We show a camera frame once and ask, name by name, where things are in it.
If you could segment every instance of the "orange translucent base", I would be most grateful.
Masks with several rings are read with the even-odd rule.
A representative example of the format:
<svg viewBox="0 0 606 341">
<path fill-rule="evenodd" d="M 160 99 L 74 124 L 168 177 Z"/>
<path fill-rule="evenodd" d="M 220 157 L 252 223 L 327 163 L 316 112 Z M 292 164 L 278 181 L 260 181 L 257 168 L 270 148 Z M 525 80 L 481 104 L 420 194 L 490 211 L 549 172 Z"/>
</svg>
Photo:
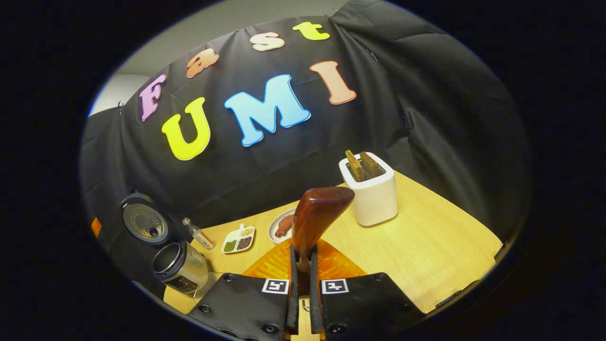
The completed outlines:
<svg viewBox="0 0 606 341">
<path fill-rule="evenodd" d="M 286 239 L 269 250 L 254 262 L 242 275 L 262 279 L 290 280 L 290 244 L 292 238 Z M 318 280 L 346 279 L 367 275 L 334 246 L 322 239 L 318 240 Z"/>
</svg>

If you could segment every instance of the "orange letter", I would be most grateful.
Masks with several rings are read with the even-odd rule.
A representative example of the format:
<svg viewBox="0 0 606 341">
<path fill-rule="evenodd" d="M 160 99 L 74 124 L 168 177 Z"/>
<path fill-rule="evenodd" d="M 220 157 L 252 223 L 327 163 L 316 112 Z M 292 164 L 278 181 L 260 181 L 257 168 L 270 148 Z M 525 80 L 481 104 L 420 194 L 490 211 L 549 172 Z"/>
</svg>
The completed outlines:
<svg viewBox="0 0 606 341">
<path fill-rule="evenodd" d="M 187 78 L 192 78 L 199 74 L 205 67 L 213 65 L 217 59 L 219 59 L 219 55 L 215 55 L 213 49 L 206 49 L 198 53 L 187 63 Z"/>
<path fill-rule="evenodd" d="M 273 32 L 261 33 L 260 35 L 252 36 L 250 38 L 250 42 L 254 44 L 253 49 L 257 51 L 279 49 L 280 47 L 284 46 L 285 41 L 278 38 L 278 36 L 279 35 L 277 33 Z"/>
<path fill-rule="evenodd" d="M 330 104 L 343 104 L 356 98 L 356 92 L 349 89 L 341 74 L 337 71 L 339 63 L 336 61 L 323 61 L 309 67 L 311 71 L 317 72 L 324 80 L 324 84 L 330 91 Z"/>
<path fill-rule="evenodd" d="M 293 27 L 293 30 L 299 30 L 303 33 L 303 36 L 309 40 L 324 40 L 329 39 L 330 35 L 326 32 L 320 33 L 316 29 L 321 29 L 322 25 L 312 24 L 309 21 L 302 22 L 297 26 Z"/>
</svg>

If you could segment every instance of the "plate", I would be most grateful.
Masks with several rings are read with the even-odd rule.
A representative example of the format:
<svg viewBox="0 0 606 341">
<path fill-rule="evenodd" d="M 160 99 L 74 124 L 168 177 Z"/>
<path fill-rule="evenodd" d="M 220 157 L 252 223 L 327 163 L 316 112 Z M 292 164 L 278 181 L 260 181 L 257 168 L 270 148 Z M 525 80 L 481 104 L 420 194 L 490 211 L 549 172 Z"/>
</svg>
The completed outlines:
<svg viewBox="0 0 606 341">
<path fill-rule="evenodd" d="M 241 237 L 241 234 L 243 231 L 249 231 L 249 230 L 252 230 L 250 234 Z M 240 239 L 245 239 L 248 237 L 251 237 L 250 243 L 248 244 L 248 246 L 246 246 L 243 249 L 238 250 L 238 244 L 240 244 Z M 234 240 L 236 241 L 236 246 L 233 248 L 233 250 L 225 251 L 225 245 L 228 242 L 234 241 Z M 225 237 L 225 240 L 223 241 L 223 245 L 221 246 L 221 252 L 223 252 L 224 254 L 232 254 L 234 252 L 246 251 L 253 245 L 254 240 L 255 240 L 255 228 L 252 226 L 244 227 L 244 224 L 240 224 L 239 229 L 231 231 L 227 234 L 227 236 Z"/>
<path fill-rule="evenodd" d="M 276 231 L 278 230 L 278 224 L 280 224 L 280 220 L 282 220 L 282 218 L 286 217 L 289 214 L 294 214 L 295 210 L 297 210 L 297 208 L 291 208 L 288 211 L 282 213 L 281 215 L 278 215 L 278 217 L 276 219 L 274 219 L 273 222 L 269 225 L 269 230 L 267 230 L 267 235 L 269 235 L 269 239 L 271 239 L 271 241 L 273 241 L 276 244 L 280 244 L 283 241 L 285 241 L 286 239 L 292 237 L 292 235 L 293 235 L 292 228 L 290 230 L 288 230 L 288 232 L 286 233 L 286 235 L 284 237 L 276 237 Z"/>
</svg>

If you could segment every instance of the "glass bottle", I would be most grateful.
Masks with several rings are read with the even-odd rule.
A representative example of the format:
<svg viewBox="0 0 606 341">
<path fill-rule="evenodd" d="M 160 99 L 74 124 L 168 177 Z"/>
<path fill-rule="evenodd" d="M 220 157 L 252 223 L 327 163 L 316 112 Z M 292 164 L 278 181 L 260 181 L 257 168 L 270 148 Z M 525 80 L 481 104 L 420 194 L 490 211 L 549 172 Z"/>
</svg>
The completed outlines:
<svg viewBox="0 0 606 341">
<path fill-rule="evenodd" d="M 203 232 L 202 229 L 195 226 L 194 224 L 191 223 L 191 220 L 189 218 L 183 218 L 183 225 L 187 226 L 189 228 L 189 233 L 191 234 L 191 236 L 198 241 L 198 243 L 200 243 L 203 247 L 205 247 L 207 250 L 212 250 L 215 248 L 215 242 L 210 240 L 210 238 L 208 238 L 208 236 L 206 236 Z"/>
</svg>

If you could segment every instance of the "blue letter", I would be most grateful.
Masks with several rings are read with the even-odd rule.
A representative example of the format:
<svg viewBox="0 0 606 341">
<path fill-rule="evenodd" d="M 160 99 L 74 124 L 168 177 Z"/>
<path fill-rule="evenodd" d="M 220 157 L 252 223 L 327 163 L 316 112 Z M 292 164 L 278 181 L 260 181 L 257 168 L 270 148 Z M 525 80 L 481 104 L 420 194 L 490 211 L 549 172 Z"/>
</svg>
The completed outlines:
<svg viewBox="0 0 606 341">
<path fill-rule="evenodd" d="M 284 128 L 308 120 L 309 110 L 303 109 L 299 100 L 290 87 L 290 75 L 279 75 L 271 78 L 265 84 L 265 101 L 239 92 L 225 101 L 225 108 L 236 114 L 240 129 L 242 129 L 242 145 L 249 147 L 263 139 L 263 132 L 255 129 L 253 120 L 268 132 L 276 132 L 276 109 L 280 111 L 280 125 Z"/>
</svg>

